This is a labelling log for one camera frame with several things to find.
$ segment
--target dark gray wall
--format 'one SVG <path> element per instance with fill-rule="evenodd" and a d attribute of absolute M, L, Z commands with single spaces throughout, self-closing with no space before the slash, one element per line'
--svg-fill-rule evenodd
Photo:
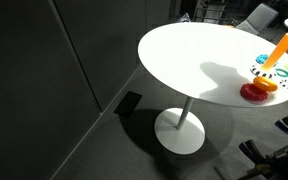
<path fill-rule="evenodd" d="M 55 0 L 102 110 L 139 65 L 146 30 L 167 23 L 170 0 Z"/>
<path fill-rule="evenodd" d="M 47 0 L 0 0 L 0 180 L 48 179 L 99 116 Z"/>

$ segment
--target table stem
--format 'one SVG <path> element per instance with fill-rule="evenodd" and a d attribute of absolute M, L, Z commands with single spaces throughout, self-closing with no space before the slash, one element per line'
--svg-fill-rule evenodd
<path fill-rule="evenodd" d="M 176 129 L 180 130 L 182 128 L 182 126 L 184 124 L 184 121 L 186 119 L 186 116 L 187 116 L 188 112 L 191 109 L 193 101 L 194 101 L 194 98 L 192 98 L 190 96 L 187 96 L 186 102 L 185 102 L 185 106 L 184 106 L 183 112 L 181 114 L 180 120 L 179 120 L 179 122 L 178 122 L 178 124 L 176 126 Z"/>

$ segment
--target table pedestal base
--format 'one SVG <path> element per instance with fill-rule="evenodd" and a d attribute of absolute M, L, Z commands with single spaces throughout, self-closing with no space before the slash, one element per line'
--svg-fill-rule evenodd
<path fill-rule="evenodd" d="M 171 108 L 159 114 L 155 121 L 155 134 L 166 149 L 177 154 L 191 154 L 203 145 L 205 131 L 200 120 L 190 112 L 178 130 L 176 127 L 182 111 Z"/>

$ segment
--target black object on floor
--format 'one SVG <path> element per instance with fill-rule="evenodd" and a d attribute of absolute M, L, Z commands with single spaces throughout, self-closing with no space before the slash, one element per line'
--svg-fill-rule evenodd
<path fill-rule="evenodd" d="M 142 95 L 140 94 L 131 91 L 127 92 L 125 97 L 115 109 L 114 113 L 120 116 L 130 117 L 141 98 Z"/>

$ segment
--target orange toy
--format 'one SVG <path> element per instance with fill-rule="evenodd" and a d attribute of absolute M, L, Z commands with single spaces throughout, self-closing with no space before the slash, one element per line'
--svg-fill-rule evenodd
<path fill-rule="evenodd" d="M 261 69 L 264 71 L 269 71 L 277 60 L 288 50 L 288 33 L 286 33 L 280 42 L 276 45 L 276 48 L 272 54 L 266 59 Z"/>
<path fill-rule="evenodd" d="M 262 76 L 255 77 L 253 83 L 259 89 L 268 92 L 276 91 L 278 87 L 272 80 Z"/>

